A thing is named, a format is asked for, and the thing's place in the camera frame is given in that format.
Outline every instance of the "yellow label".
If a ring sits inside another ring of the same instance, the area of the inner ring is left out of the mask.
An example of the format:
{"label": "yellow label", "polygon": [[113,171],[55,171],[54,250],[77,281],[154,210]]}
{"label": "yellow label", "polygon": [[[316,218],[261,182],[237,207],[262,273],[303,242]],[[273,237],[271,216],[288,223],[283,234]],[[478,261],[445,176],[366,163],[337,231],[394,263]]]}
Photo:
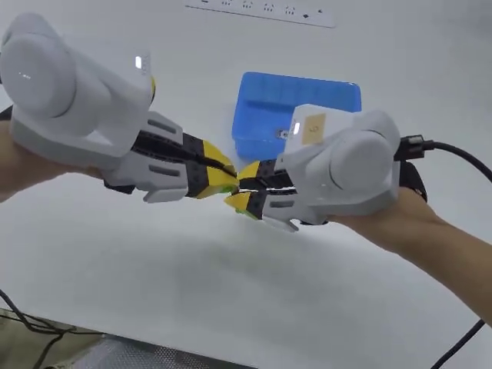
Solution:
{"label": "yellow label", "polygon": [[323,142],[326,114],[310,115],[304,121],[302,144],[313,145]]}

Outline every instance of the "human hand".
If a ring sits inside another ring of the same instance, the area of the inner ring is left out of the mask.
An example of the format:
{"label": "human hand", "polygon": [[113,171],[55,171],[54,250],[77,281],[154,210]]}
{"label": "human hand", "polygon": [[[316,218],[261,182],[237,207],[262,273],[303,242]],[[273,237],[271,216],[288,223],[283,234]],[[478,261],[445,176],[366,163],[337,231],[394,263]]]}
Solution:
{"label": "human hand", "polygon": [[447,224],[414,190],[400,188],[391,207],[367,216],[332,217],[384,250],[396,252],[420,242],[429,224]]}
{"label": "human hand", "polygon": [[0,202],[38,183],[67,173],[100,178],[95,168],[76,168],[41,158],[10,138],[8,122],[0,121]]}

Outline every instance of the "black cable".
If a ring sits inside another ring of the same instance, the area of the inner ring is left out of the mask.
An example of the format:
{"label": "black cable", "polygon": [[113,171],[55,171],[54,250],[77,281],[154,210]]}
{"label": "black cable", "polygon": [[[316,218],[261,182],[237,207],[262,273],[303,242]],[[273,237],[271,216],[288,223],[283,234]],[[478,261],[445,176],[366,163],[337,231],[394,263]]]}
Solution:
{"label": "black cable", "polygon": [[[32,369],[39,369],[43,361],[46,359],[48,352],[52,349],[53,345],[60,341],[66,334],[76,334],[76,335],[89,335],[89,334],[100,334],[96,332],[78,332],[76,327],[72,327],[69,329],[61,329],[50,322],[41,319],[39,317],[33,317],[32,315],[22,313],[17,306],[12,302],[10,297],[0,289],[0,298],[2,298],[7,306],[14,312],[17,317],[9,317],[8,315],[0,314],[0,318],[9,319],[11,321],[19,321],[24,324],[24,326],[30,330],[31,332],[35,332],[38,334],[47,334],[47,335],[55,335],[51,341],[45,346],[39,359],[36,361],[34,367]],[[28,319],[36,321],[37,323],[32,323]]]}
{"label": "black cable", "polygon": [[443,142],[435,142],[435,141],[425,141],[424,142],[424,150],[442,150],[450,152],[451,154],[455,154],[460,158],[468,161],[472,164],[476,169],[478,169],[487,179],[492,182],[492,171],[480,160],[475,158],[472,154],[466,152],[465,150],[461,150],[456,146],[444,144]]}
{"label": "black cable", "polygon": [[15,315],[19,318],[19,320],[28,328],[31,332],[39,333],[39,334],[60,334],[60,332],[53,326],[50,327],[48,322],[43,321],[45,327],[39,328],[34,327],[25,317],[25,315],[15,306],[10,297],[0,289],[0,298],[5,301],[7,306],[14,312]]}
{"label": "black cable", "polygon": [[40,369],[40,367],[43,365],[43,361],[45,361],[46,359],[46,356],[48,356],[48,352],[52,349],[54,344],[63,339],[65,333],[66,332],[60,333],[60,335],[48,342],[48,344],[43,349],[43,352],[41,352],[41,355],[39,355],[39,359],[36,361],[36,364],[34,364],[34,367],[32,367],[32,369]]}
{"label": "black cable", "polygon": [[436,364],[430,369],[440,369],[446,362],[451,359],[477,332],[485,325],[483,320],[479,320],[446,354],[440,357]]}
{"label": "black cable", "polygon": [[[20,319],[18,319],[17,317],[9,317],[8,315],[5,315],[5,314],[0,314],[0,318],[7,319],[9,321],[18,321],[18,322],[22,323],[22,321]],[[41,328],[45,327],[44,325],[36,324],[36,323],[31,323],[31,326],[41,327]],[[79,331],[77,331],[77,328],[75,328],[75,327],[73,327],[72,329],[67,330],[67,333],[74,335],[74,336],[100,336],[100,335],[102,335],[101,332],[90,332],[90,331],[89,332],[79,332]]]}
{"label": "black cable", "polygon": [[[475,158],[469,152],[457,148],[456,146],[445,144],[437,141],[424,141],[421,143],[423,151],[442,150],[455,154],[460,158],[468,161],[480,171],[487,179],[492,182],[492,171],[480,160]],[[451,359],[478,331],[485,325],[484,320],[480,319],[448,352],[446,352],[431,369],[439,369]]]}

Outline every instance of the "blue container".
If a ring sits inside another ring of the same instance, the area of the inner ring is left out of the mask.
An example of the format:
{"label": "blue container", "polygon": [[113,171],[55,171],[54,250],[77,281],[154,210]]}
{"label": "blue container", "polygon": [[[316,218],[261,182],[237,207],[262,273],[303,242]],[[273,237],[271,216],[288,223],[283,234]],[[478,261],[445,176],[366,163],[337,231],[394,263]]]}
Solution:
{"label": "blue container", "polygon": [[232,125],[238,156],[255,161],[281,154],[294,109],[302,104],[361,111],[361,89],[347,82],[245,73]]}

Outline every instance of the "white table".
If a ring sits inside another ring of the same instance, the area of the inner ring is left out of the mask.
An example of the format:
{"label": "white table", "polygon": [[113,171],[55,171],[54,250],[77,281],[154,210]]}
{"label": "white table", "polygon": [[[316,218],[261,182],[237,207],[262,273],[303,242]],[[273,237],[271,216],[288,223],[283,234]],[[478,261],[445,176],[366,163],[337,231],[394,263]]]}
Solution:
{"label": "white table", "polygon": [[[181,2],[4,0],[65,33],[147,42],[154,108],[233,156],[245,71],[358,83],[402,134],[492,165],[486,0],[332,1],[338,27],[185,10]],[[430,202],[485,239],[490,184],[450,155],[419,161]],[[287,234],[217,196],[147,205],[59,178],[0,207],[0,285],[29,314],[261,368],[426,368],[476,320],[426,274],[336,225]],[[448,368],[489,368],[486,328]]]}

